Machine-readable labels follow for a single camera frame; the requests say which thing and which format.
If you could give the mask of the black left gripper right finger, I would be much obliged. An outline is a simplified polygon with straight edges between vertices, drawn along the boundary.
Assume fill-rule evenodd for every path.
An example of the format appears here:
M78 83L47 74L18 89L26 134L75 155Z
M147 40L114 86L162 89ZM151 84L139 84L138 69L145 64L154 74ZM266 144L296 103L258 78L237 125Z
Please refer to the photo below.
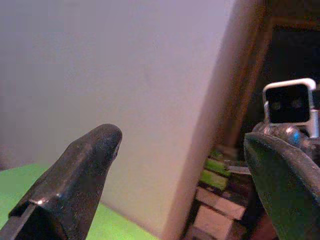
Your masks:
M320 168L299 148L259 132L244 155L261 203L281 240L320 238Z

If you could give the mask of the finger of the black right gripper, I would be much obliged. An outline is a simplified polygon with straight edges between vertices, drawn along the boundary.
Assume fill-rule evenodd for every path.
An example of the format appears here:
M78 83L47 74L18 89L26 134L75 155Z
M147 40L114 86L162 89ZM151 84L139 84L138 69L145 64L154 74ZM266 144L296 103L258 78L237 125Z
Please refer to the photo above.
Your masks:
M273 126L272 135L300 149L315 162L315 138L307 136L296 126Z
M252 130L252 138L264 139L273 137L273 126L269 123L259 122Z

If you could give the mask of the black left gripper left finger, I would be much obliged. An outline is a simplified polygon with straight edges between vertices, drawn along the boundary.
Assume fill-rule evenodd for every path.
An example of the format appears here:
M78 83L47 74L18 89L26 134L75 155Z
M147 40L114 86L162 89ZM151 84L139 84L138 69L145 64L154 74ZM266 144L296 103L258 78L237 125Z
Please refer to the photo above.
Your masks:
M106 123L74 140L8 213L1 239L84 240L122 136Z

